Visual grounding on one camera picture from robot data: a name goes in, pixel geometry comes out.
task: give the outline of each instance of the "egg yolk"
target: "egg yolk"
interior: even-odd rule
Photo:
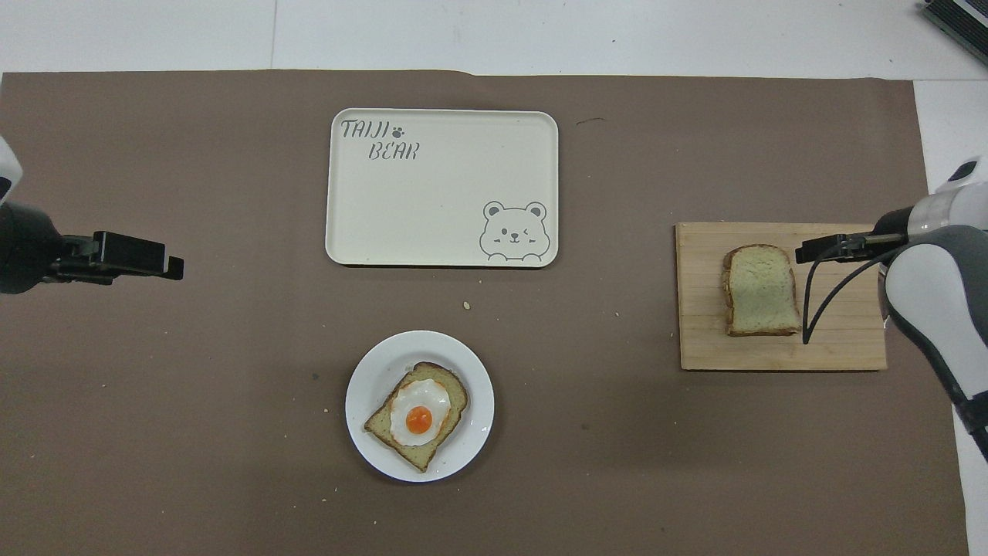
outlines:
[[[432,426],[432,412],[425,406],[416,406],[405,416],[405,426],[414,434],[422,434]]]

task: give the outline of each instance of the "bear illustration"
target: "bear illustration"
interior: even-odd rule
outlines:
[[[542,203],[531,202],[519,209],[491,201],[484,205],[484,218],[487,224],[480,235],[480,250],[487,260],[542,260],[549,251]]]

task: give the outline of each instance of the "white plate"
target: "white plate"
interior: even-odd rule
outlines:
[[[439,447],[425,473],[364,430],[368,417],[420,361],[451,369],[468,395],[459,424]],[[483,363],[469,347],[439,332],[412,330],[386,339],[361,359],[347,387],[346,413],[350,437],[368,463],[395,479],[426,483],[459,471],[483,447],[494,421],[494,388]]]

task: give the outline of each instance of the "bread slice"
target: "bread slice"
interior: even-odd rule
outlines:
[[[443,427],[439,429],[439,434],[432,441],[421,446],[401,445],[391,437],[391,401],[398,395],[398,390],[406,384],[430,378],[446,387],[446,391],[450,395],[450,414],[446,418],[446,422],[443,423]],[[408,460],[408,463],[411,463],[416,469],[425,473],[426,468],[429,467],[429,462],[436,455],[436,451],[440,445],[446,441],[450,433],[453,432],[453,429],[456,428],[456,425],[459,424],[459,418],[466,408],[467,402],[466,388],[463,387],[463,384],[459,382],[459,379],[456,378],[456,375],[452,371],[436,363],[422,361],[416,363],[415,367],[404,378],[398,381],[394,390],[384,400],[384,404],[364,423],[364,430],[372,433],[381,442],[394,448],[394,451]]]
[[[796,282],[785,251],[755,243],[724,256],[727,334],[788,336],[802,328],[796,308]]]

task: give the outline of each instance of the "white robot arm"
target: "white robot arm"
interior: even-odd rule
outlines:
[[[812,271],[824,260],[887,265],[882,301],[892,321],[920,347],[957,415],[988,459],[988,163],[961,164],[935,193],[883,216],[868,233],[805,241],[796,262],[813,261],[803,305],[809,341],[835,288],[806,324]]]

